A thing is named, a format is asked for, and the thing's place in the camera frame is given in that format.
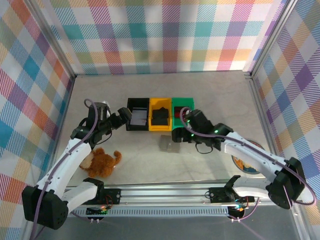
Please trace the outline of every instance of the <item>black box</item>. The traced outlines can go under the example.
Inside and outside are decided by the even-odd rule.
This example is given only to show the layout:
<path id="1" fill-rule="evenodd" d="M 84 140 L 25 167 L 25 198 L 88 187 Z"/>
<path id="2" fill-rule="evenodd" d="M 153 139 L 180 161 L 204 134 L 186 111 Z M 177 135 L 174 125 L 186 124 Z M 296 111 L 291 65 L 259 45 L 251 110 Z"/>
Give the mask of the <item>black box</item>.
<path id="1" fill-rule="evenodd" d="M 126 107 L 132 112 L 134 108 L 146 109 L 146 121 L 145 125 L 131 125 L 130 120 L 125 124 L 127 131 L 149 131 L 149 103 L 150 98 L 128 98 Z"/>

